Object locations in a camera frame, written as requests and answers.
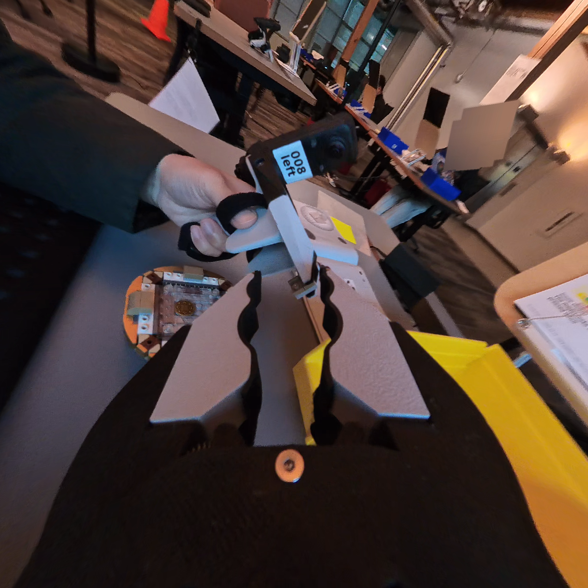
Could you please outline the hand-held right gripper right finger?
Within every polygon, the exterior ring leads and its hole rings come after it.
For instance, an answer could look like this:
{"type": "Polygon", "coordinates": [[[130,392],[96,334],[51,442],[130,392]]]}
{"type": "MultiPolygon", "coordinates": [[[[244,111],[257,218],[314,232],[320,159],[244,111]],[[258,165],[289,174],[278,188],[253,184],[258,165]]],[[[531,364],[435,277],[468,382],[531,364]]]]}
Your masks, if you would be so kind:
{"type": "Polygon", "coordinates": [[[322,326],[329,336],[313,393],[312,437],[334,443],[344,425],[366,435],[385,419],[430,419],[391,323],[331,268],[321,266],[322,326]]]}

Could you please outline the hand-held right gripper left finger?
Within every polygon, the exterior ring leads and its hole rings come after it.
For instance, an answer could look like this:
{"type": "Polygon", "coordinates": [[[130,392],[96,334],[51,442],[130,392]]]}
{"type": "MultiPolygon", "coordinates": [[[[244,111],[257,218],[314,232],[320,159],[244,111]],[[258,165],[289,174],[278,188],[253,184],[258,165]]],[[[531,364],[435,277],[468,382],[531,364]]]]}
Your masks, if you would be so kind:
{"type": "Polygon", "coordinates": [[[262,382],[252,338],[259,328],[260,271],[247,274],[205,311],[189,333],[150,417],[151,424],[222,425],[254,443],[262,382]]]}

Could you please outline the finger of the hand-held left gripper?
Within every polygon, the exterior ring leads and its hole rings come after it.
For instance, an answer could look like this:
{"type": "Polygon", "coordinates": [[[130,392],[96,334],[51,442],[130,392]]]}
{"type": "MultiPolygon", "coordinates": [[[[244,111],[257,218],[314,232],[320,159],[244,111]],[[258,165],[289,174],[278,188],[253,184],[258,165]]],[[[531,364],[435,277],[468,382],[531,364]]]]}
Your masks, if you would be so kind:
{"type": "Polygon", "coordinates": [[[281,195],[270,201],[269,212],[273,216],[296,273],[304,283],[311,279],[316,279],[318,282],[319,267],[316,252],[290,196],[281,195]]]}

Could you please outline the tan toy brick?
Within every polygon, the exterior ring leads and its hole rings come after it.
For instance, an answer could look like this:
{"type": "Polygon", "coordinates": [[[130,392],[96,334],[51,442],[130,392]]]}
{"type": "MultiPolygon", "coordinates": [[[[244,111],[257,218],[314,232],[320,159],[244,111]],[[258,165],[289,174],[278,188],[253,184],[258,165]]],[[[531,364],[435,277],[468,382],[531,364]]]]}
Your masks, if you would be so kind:
{"type": "Polygon", "coordinates": [[[295,273],[290,278],[290,280],[288,280],[288,285],[290,286],[290,290],[292,291],[293,296],[298,300],[308,296],[312,297],[318,287],[316,279],[311,279],[304,283],[302,278],[297,273],[295,273]]]}

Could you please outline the round toy brick model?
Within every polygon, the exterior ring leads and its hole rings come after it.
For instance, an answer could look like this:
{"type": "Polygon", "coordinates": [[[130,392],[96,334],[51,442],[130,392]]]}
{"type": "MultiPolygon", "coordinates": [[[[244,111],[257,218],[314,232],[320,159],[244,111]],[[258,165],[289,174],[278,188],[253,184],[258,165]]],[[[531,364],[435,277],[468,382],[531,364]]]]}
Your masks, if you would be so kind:
{"type": "Polygon", "coordinates": [[[191,326],[232,283],[197,266],[148,270],[128,287],[123,328],[135,351],[149,360],[184,326],[191,326]]]}

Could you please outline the yellow plastic bin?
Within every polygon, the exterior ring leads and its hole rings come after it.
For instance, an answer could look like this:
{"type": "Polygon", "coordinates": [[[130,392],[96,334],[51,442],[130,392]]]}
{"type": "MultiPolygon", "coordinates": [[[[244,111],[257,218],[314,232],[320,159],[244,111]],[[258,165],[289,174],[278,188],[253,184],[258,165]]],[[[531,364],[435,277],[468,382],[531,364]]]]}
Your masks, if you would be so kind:
{"type": "Polygon", "coordinates": [[[307,586],[587,587],[587,456],[497,345],[395,328],[431,419],[301,450],[307,586]]]}

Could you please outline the person's left forearm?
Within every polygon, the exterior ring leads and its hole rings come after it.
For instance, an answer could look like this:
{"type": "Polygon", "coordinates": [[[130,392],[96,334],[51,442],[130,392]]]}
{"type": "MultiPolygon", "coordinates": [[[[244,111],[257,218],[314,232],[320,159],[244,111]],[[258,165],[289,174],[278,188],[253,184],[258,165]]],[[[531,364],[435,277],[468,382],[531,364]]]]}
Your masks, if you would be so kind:
{"type": "Polygon", "coordinates": [[[1,23],[1,183],[136,233],[171,219],[145,200],[158,164],[186,155],[17,44],[1,23]]]}

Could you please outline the person's left hand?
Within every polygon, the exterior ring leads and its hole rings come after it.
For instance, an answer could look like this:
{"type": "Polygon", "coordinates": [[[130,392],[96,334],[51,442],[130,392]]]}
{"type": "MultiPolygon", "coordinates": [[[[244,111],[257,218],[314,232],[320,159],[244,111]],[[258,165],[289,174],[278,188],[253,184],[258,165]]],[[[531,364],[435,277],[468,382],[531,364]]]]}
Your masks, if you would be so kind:
{"type": "Polygon", "coordinates": [[[147,179],[141,198],[179,227],[197,222],[190,227],[193,245],[200,254],[217,260],[226,252],[228,238],[217,221],[219,203],[253,191],[246,182],[199,159],[169,154],[147,179]]]}

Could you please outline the open instruction booklet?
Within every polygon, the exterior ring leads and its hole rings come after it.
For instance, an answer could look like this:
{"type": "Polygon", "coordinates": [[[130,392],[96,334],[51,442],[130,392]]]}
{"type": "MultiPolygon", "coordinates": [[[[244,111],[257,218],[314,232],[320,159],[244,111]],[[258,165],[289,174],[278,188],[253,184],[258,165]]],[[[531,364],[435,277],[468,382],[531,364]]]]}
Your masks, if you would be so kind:
{"type": "Polygon", "coordinates": [[[398,239],[379,216],[356,204],[364,216],[365,231],[352,227],[356,245],[340,239],[328,213],[317,208],[318,192],[316,196],[306,198],[300,188],[292,187],[293,195],[298,197],[293,203],[312,240],[318,262],[327,266],[390,320],[404,321],[406,312],[379,266],[380,258],[399,245],[398,239]]]}

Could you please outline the yellow sticky note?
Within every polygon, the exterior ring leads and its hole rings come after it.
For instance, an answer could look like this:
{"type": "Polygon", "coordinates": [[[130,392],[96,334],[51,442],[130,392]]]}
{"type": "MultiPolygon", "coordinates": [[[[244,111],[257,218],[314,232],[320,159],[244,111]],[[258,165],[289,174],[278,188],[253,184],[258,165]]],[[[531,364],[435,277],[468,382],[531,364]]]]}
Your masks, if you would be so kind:
{"type": "Polygon", "coordinates": [[[339,232],[340,239],[345,240],[346,242],[349,242],[353,245],[357,244],[355,234],[353,232],[352,227],[349,224],[347,224],[339,219],[336,219],[333,216],[330,216],[330,219],[331,219],[334,227],[336,228],[336,230],[339,232]]]}

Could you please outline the clear plastic sheet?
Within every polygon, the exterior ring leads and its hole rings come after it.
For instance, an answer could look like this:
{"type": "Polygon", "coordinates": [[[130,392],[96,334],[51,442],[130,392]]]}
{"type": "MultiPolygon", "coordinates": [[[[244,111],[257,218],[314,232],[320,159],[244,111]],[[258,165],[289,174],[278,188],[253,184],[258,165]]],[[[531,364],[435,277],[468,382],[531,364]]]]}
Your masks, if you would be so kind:
{"type": "Polygon", "coordinates": [[[359,207],[349,200],[339,199],[330,192],[319,190],[317,208],[344,224],[365,231],[364,216],[359,212],[359,207]]]}

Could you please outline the blue plastic bin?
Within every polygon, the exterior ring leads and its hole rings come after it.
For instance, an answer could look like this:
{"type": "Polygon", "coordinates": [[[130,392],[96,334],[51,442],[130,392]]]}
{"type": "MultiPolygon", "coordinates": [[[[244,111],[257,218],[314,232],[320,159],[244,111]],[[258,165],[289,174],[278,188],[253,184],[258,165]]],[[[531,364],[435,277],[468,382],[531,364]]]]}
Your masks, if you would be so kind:
{"type": "Polygon", "coordinates": [[[382,127],[378,133],[378,140],[383,143],[389,150],[401,156],[405,151],[408,151],[408,145],[404,143],[399,136],[395,135],[385,126],[382,127]]]}
{"type": "Polygon", "coordinates": [[[431,166],[425,170],[420,179],[432,192],[446,201],[455,201],[460,196],[460,190],[446,181],[431,166]]]}

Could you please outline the wooden top work table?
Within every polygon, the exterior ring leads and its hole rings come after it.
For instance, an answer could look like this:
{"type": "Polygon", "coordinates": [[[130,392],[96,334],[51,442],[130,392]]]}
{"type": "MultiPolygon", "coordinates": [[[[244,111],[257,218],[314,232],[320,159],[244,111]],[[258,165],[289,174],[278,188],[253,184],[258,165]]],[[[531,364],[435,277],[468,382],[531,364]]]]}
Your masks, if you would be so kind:
{"type": "Polygon", "coordinates": [[[453,215],[466,218],[470,216],[470,210],[461,200],[448,201],[425,185],[422,182],[421,175],[418,175],[395,151],[390,149],[379,138],[379,129],[369,118],[365,117],[357,108],[347,104],[344,105],[343,99],[336,92],[333,92],[330,86],[322,82],[317,82],[317,85],[338,107],[344,108],[351,114],[359,127],[368,134],[370,140],[378,147],[378,151],[364,170],[367,175],[355,178],[355,183],[349,192],[353,198],[364,200],[364,195],[376,180],[377,169],[381,167],[383,170],[388,171],[390,176],[406,190],[432,200],[453,215]]]}

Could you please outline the black power box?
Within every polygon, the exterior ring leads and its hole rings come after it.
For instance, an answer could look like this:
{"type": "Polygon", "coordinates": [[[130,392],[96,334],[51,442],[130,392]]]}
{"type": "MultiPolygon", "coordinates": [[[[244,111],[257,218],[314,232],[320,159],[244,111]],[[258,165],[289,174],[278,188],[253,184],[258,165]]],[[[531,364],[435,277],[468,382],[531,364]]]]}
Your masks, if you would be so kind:
{"type": "Polygon", "coordinates": [[[408,310],[435,293],[441,285],[438,278],[403,243],[381,259],[379,266],[408,310]]]}

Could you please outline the pale top table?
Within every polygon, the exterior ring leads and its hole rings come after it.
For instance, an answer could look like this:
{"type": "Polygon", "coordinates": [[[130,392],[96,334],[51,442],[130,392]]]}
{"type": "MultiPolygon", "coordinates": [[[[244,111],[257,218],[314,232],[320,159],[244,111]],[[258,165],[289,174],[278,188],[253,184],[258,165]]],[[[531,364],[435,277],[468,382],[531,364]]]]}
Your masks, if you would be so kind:
{"type": "Polygon", "coordinates": [[[201,33],[226,49],[241,63],[247,63],[253,69],[249,76],[255,82],[261,83],[264,75],[283,90],[296,95],[309,105],[315,105],[315,96],[297,74],[252,48],[247,38],[247,31],[216,8],[212,8],[207,17],[185,2],[175,1],[173,12],[188,27],[194,27],[197,21],[201,21],[201,33]]]}

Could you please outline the black tablet on stand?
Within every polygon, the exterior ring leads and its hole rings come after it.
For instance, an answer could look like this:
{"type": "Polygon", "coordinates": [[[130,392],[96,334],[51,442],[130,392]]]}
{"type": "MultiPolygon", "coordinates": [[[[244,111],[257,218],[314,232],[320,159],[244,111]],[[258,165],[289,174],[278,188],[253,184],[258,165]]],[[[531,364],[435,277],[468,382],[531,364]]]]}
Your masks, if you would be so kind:
{"type": "Polygon", "coordinates": [[[448,93],[434,87],[430,88],[423,119],[419,123],[415,138],[415,146],[428,154],[434,153],[436,149],[449,101],[448,93]]]}

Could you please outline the black white handheld device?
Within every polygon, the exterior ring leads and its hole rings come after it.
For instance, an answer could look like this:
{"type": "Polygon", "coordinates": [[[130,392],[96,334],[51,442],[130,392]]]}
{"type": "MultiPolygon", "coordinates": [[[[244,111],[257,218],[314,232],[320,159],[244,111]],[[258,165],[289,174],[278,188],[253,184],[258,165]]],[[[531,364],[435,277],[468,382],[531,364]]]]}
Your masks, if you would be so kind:
{"type": "Polygon", "coordinates": [[[261,53],[272,55],[270,39],[274,33],[281,30],[280,22],[267,17],[254,17],[254,23],[258,28],[247,34],[249,45],[261,53]]]}

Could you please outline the white paper sheet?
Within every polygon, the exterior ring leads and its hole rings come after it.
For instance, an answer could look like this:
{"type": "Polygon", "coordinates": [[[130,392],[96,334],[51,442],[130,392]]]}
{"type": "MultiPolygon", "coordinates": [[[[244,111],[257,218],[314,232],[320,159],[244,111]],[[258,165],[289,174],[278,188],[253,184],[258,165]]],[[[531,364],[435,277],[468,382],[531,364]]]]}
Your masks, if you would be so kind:
{"type": "Polygon", "coordinates": [[[190,57],[149,102],[149,106],[204,133],[211,133],[219,115],[190,57]]]}

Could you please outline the black dotted mat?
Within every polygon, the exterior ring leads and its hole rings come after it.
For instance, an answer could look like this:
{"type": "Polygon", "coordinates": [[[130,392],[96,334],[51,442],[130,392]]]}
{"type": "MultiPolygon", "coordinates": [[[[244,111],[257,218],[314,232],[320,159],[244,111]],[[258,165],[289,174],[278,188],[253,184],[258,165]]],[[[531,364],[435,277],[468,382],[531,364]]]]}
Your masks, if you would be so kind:
{"type": "Polygon", "coordinates": [[[101,227],[1,184],[1,410],[101,227]]]}

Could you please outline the printed paper sheet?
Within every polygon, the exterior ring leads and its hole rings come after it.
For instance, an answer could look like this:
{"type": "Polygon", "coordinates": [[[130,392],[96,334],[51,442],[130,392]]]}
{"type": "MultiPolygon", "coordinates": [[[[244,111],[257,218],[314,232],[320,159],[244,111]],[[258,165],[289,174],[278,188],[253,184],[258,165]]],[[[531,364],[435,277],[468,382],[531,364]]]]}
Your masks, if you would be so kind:
{"type": "Polygon", "coordinates": [[[551,354],[587,388],[587,275],[516,299],[524,320],[551,354]]]}

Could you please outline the orange traffic cone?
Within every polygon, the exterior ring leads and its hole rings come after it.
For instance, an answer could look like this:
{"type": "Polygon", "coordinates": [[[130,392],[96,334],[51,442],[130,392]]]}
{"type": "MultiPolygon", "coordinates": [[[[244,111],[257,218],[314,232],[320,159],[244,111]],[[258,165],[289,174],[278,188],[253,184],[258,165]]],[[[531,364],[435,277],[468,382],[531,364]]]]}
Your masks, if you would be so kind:
{"type": "Polygon", "coordinates": [[[151,11],[146,18],[141,19],[141,24],[158,40],[171,42],[166,29],[169,18],[169,1],[154,1],[151,11]]]}

